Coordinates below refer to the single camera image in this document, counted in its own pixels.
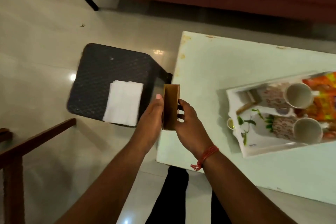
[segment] mug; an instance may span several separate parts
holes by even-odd
[[[271,125],[271,131],[276,137],[306,144],[321,142],[324,128],[328,128],[328,124],[320,124],[312,118],[295,116],[274,116]]]
[[[312,91],[308,85],[298,82],[278,87],[267,86],[258,90],[258,94],[268,107],[305,109],[320,92]]]

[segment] black metal leg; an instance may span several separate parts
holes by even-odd
[[[93,10],[98,11],[99,7],[95,4],[95,2],[93,0],[85,0]]]

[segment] tile floor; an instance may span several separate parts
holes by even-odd
[[[0,0],[0,127],[19,142],[72,115],[65,108],[72,75],[87,43],[145,52],[172,73],[183,30],[336,53],[336,27],[160,2]],[[83,117],[77,128],[24,158],[27,223],[52,223],[76,201],[132,128]],[[9,143],[0,144],[5,149]],[[146,156],[118,223],[144,223],[167,174]],[[299,223],[334,223],[336,206],[261,189]],[[190,172],[186,223],[210,222],[211,188]]]

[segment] small cardboard box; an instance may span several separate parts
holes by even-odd
[[[177,101],[180,98],[179,84],[165,84],[163,89],[162,130],[175,130]]]

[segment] wooden chair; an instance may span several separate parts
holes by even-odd
[[[5,224],[25,223],[22,157],[75,124],[75,118],[66,120],[0,153],[0,169],[3,169]]]

